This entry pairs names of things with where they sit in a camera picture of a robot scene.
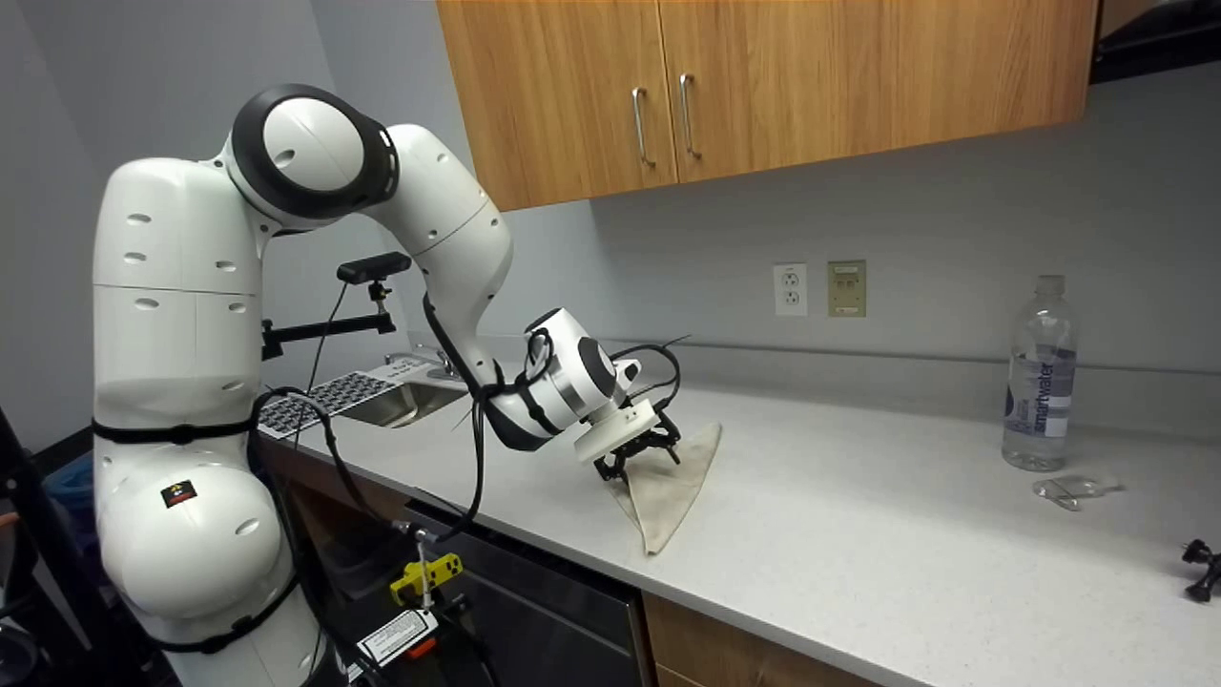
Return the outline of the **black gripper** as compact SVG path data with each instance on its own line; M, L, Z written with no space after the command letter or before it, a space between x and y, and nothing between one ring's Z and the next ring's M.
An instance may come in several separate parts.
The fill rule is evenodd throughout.
M661 413L661 421L653 429L643 429L637 438L614 447L611 454L593 459L593 473L605 485L625 485L625 463L637 459L642 449L662 449L670 459L670 467L682 467L682 459L674 454L677 438L674 438L674 425L666 421L666 413Z

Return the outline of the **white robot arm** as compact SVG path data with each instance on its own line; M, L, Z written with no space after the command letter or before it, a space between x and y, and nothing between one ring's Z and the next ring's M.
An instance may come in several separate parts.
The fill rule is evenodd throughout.
M476 341L509 229L423 125L382 125L314 84L251 95L209 162L110 170L92 247L92 477L97 561L181 687L307 687L338 668L251 473L264 246L361 215L423 270L426 323L509 449L571 434L605 471L670 447L630 364L564 310L506 373Z

